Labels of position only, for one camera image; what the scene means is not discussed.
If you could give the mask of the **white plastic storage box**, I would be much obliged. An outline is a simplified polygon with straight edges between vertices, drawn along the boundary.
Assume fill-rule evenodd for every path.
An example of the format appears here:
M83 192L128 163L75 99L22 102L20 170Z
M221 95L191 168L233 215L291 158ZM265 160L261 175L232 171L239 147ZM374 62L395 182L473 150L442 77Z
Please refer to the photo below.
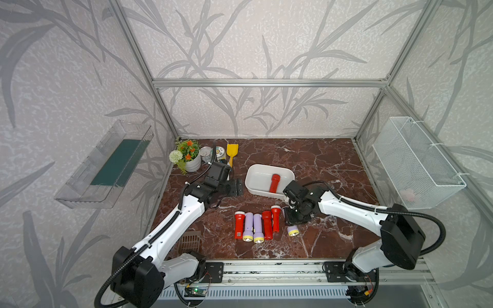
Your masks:
M273 175L280 176L280 180L276 192L272 193L270 192L270 186ZM295 180L295 174L291 169L254 164L248 169L245 187L253 195L286 201L287 197L282 191L293 180Z

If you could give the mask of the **potted orange flower plant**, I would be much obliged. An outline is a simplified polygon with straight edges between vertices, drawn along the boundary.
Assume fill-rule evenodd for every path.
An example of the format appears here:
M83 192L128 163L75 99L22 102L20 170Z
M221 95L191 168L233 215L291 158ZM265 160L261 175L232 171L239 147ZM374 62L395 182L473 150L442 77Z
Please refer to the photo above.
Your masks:
M197 140L178 137L176 148L170 152L170 162L177 166L182 174L193 173L201 166L200 146Z

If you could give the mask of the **pink object in basket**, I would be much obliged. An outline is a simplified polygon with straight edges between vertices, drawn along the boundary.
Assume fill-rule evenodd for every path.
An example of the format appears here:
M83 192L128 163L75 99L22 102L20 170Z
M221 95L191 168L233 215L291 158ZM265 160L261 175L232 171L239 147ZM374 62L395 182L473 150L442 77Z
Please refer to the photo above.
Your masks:
M401 199L407 204L415 203L419 198L418 194L411 188L401 190L400 195Z

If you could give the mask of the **silver tin can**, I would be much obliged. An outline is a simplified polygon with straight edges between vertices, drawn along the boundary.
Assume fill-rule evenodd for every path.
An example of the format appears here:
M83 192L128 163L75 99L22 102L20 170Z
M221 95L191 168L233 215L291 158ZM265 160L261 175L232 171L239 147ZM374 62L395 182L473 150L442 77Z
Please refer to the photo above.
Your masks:
M209 163L212 161L213 149L210 146L204 146L200 149L200 157L204 163Z

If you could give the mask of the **clear plastic wall shelf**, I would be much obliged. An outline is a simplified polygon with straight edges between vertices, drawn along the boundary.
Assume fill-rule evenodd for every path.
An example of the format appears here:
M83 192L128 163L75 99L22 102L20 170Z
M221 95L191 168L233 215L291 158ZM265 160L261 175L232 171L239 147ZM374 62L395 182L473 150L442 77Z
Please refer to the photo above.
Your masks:
M113 208L153 138L151 125L117 120L55 200L70 209Z

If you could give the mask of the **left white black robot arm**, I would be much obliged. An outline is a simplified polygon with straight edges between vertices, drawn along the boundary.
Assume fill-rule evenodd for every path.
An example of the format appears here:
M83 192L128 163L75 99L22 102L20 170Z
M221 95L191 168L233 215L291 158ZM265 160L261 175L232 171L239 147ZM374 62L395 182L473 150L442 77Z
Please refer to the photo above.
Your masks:
M174 244L205 213L217 198L243 195L241 179L226 180L217 186L186 184L179 203L158 227L132 248L122 246L114 255L112 273L96 294L95 307L104 307L102 296L110 289L122 300L114 307L132 304L151 307L163 289L194 276L199 268L197 254L185 253L165 260Z

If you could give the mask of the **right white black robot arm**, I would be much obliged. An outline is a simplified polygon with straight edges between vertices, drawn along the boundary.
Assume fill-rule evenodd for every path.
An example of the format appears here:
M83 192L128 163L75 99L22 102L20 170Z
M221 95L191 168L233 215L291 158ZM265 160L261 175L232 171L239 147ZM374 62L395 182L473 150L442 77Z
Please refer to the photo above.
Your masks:
M311 189L293 180L284 188L288 201L284 209L287 225L305 224L320 215L334 216L379 237L367 246L354 249L346 258L342 272L349 281L356 282L384 266L413 270L421 256L438 249L446 239L445 225L434 216L409 211L399 204L385 207L353 200L339 195L323 181L310 184ZM431 221L439 229L437 240L429 247L424 247L426 235L417 219Z

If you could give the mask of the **red flashlight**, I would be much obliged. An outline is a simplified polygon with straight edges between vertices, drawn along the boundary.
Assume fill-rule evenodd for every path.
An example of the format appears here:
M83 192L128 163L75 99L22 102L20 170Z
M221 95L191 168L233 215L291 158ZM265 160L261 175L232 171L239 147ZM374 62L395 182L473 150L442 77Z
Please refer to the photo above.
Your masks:
M279 174L273 174L272 175L271 185L270 185L270 189L269 189L270 193L276 194L280 181L281 181L281 176Z
M266 210L262 213L263 227L264 227L264 240L269 241L273 239L273 227L272 227L272 212Z
M234 238L235 239L242 239L243 238L245 217L246 217L246 214L243 211L237 211L234 213L234 218L235 218Z
M271 206L271 213L272 213L272 230L273 230L273 233L279 233L280 232L280 217L281 217L282 209L279 205L273 205L273 206Z

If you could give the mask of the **green yellow labelled can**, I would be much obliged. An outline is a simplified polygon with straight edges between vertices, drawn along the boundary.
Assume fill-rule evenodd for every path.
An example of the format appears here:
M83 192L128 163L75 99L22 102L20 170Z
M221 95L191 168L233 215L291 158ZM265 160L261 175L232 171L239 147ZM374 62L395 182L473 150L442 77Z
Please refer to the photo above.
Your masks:
M227 164L226 151L223 147L215 147L215 154L213 155L214 161Z

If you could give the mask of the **green circuit board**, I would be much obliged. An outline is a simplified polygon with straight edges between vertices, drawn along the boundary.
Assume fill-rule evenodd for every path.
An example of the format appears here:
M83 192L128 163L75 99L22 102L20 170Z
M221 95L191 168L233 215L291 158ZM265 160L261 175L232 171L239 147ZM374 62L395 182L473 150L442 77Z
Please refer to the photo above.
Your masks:
M187 297L206 297L208 288L188 286L184 291Z

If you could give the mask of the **purple flashlight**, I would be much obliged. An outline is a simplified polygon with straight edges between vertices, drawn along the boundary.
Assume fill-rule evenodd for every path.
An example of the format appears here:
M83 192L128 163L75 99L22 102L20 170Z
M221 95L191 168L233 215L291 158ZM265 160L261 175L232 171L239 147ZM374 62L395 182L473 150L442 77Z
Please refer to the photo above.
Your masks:
M255 243L264 242L263 233L263 219L261 214L254 214L254 235L253 239Z
M245 242L252 242L253 241L253 239L254 239L253 226L254 226L254 214L253 213L246 213L245 214L244 231L243 231L243 241L245 241Z
M288 226L286 230L290 237L295 237L300 234L299 228L296 225Z

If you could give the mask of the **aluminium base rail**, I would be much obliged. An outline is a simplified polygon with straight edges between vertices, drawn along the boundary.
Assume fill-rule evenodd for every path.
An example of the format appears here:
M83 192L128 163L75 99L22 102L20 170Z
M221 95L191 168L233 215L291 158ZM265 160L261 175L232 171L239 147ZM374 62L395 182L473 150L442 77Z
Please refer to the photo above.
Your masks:
M213 286L323 286L375 284L376 277L369 275L359 281L350 281L341 273L326 273L323 263L341 263L341 259L224 259L221 282ZM380 285L435 285L424 259L419 259L415 269L399 267L380 268Z

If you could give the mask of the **yellow toy shovel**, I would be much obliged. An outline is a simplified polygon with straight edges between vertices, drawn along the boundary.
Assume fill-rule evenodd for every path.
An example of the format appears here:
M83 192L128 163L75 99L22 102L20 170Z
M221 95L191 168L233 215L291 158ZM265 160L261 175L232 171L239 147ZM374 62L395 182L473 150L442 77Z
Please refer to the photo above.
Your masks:
M229 157L229 165L233 167L234 158L238 154L239 144L228 144L226 148L226 153Z

